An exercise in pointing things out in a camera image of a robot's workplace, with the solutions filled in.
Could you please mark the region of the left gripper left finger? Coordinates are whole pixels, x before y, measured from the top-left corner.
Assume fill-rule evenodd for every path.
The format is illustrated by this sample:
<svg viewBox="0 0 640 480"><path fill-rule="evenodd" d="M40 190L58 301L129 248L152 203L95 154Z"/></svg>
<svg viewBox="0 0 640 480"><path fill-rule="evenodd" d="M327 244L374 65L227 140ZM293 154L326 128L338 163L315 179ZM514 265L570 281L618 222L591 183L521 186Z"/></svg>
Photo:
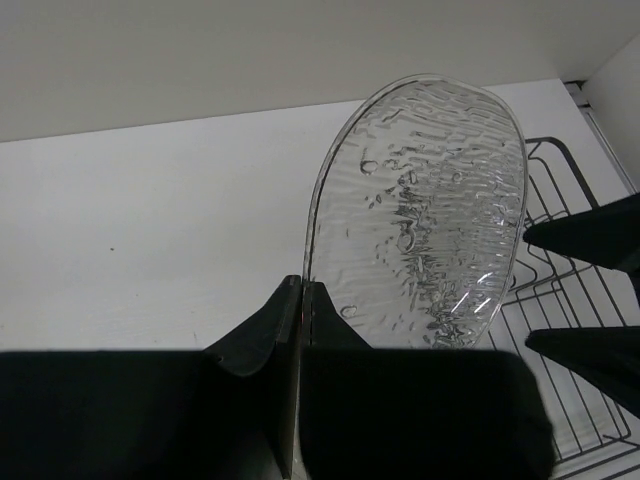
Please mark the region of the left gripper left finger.
<svg viewBox="0 0 640 480"><path fill-rule="evenodd" d="M286 479L301 280L209 347L8 351L5 479Z"/></svg>

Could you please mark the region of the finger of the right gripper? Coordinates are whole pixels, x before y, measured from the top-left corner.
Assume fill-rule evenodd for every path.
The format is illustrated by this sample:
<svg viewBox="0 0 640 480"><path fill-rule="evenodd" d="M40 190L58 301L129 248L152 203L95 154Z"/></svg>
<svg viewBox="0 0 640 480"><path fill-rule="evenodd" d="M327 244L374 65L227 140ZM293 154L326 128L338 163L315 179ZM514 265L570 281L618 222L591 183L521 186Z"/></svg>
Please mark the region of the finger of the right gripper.
<svg viewBox="0 0 640 480"><path fill-rule="evenodd" d="M534 225L523 240L559 255L639 276L639 194Z"/></svg>
<svg viewBox="0 0 640 480"><path fill-rule="evenodd" d="M525 345L578 374L631 414L639 413L637 327L535 330Z"/></svg>

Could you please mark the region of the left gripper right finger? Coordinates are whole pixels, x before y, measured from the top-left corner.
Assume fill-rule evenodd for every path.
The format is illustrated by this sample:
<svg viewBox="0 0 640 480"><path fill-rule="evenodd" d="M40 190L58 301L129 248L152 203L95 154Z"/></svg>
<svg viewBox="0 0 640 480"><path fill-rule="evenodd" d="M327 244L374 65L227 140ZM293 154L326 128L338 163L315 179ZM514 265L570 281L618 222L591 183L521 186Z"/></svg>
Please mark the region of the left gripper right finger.
<svg viewBox="0 0 640 480"><path fill-rule="evenodd" d="M495 350L378 349L304 292L299 438L312 479L548 479L536 378Z"/></svg>

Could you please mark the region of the clear plate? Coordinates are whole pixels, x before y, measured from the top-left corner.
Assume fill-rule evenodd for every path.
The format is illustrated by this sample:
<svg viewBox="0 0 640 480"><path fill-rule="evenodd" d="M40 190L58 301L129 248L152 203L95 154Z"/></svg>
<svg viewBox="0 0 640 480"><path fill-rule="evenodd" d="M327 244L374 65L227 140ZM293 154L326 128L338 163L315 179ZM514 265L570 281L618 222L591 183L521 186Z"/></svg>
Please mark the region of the clear plate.
<svg viewBox="0 0 640 480"><path fill-rule="evenodd" d="M416 75L349 118L309 210L304 292L322 283L378 349L475 349L506 296L527 195L524 140L495 94Z"/></svg>

